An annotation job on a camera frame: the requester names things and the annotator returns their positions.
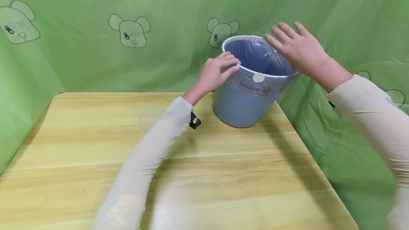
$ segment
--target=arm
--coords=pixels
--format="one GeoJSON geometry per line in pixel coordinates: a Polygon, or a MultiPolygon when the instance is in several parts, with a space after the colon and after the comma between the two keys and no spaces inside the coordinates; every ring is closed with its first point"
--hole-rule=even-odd
{"type": "Polygon", "coordinates": [[[388,229],[409,225],[409,116],[371,81],[353,76],[336,87],[328,99],[360,130],[396,180],[388,229]]]}
{"type": "Polygon", "coordinates": [[[360,130],[396,180],[393,209],[387,225],[391,230],[409,225],[409,116],[394,106],[390,96],[371,81],[353,76],[328,56],[319,42],[300,23],[298,33],[285,23],[272,28],[278,38],[266,40],[299,72],[323,87],[328,99],[360,130]]]}
{"type": "Polygon", "coordinates": [[[164,115],[130,153],[116,177],[103,205],[97,211],[92,230],[139,230],[153,175],[175,138],[190,122],[193,106],[221,85],[238,67],[221,73],[221,68],[239,64],[230,53],[209,59],[199,78],[183,95],[174,100],[164,115]]]}

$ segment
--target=black wristband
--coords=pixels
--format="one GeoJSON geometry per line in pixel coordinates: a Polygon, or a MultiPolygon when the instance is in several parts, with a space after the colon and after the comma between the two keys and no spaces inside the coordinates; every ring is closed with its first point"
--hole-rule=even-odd
{"type": "Polygon", "coordinates": [[[189,126],[190,126],[192,129],[196,130],[201,124],[202,124],[202,121],[200,121],[200,119],[197,118],[196,115],[195,115],[193,112],[191,112],[191,113],[190,113],[190,123],[189,123],[189,126]]]}

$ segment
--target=round white button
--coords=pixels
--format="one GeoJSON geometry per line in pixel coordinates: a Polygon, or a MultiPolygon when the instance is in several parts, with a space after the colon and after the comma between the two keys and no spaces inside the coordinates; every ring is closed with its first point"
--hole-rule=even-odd
{"type": "Polygon", "coordinates": [[[261,73],[256,73],[253,75],[253,81],[260,83],[264,81],[264,75],[261,73]]]}

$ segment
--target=hand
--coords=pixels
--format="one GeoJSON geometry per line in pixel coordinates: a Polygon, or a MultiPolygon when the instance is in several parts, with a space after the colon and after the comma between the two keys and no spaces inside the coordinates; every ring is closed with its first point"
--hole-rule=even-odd
{"type": "Polygon", "coordinates": [[[218,88],[229,76],[238,71],[239,66],[236,66],[238,64],[241,62],[230,52],[222,53],[214,59],[209,58],[202,66],[197,81],[186,91],[183,98],[191,105],[196,105],[203,96],[218,88]],[[221,71],[228,66],[230,67],[224,72],[221,71]]]}
{"type": "Polygon", "coordinates": [[[265,38],[296,71],[314,76],[314,72],[319,71],[321,66],[333,59],[301,23],[296,22],[294,25],[298,33],[287,24],[280,22],[278,26],[271,28],[277,39],[270,34],[265,34],[265,38]]]}

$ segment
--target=white bin rim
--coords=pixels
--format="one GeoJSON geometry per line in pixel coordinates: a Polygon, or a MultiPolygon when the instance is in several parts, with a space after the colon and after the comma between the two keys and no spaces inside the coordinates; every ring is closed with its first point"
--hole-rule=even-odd
{"type": "MultiPolygon", "coordinates": [[[[238,36],[229,37],[228,39],[226,39],[226,40],[223,41],[222,51],[223,51],[223,52],[226,52],[226,50],[224,49],[224,46],[225,46],[226,44],[229,44],[229,42],[233,42],[233,41],[237,41],[237,40],[257,40],[257,41],[261,41],[261,42],[262,42],[262,41],[263,41],[263,37],[259,37],[259,36],[255,36],[255,35],[238,35],[238,36]]],[[[245,67],[243,67],[242,65],[237,65],[237,66],[239,66],[241,69],[247,70],[247,71],[250,72],[250,73],[258,74],[258,72],[253,71],[253,70],[248,69],[248,68],[245,68],[245,67]]],[[[291,74],[291,75],[288,75],[288,76],[273,76],[273,75],[267,75],[267,74],[263,74],[263,73],[259,73],[259,74],[262,74],[262,75],[264,75],[265,77],[272,77],[272,78],[288,78],[288,77],[296,76],[296,75],[298,75],[299,73],[298,73],[298,72],[295,72],[294,74],[291,74]]]]}

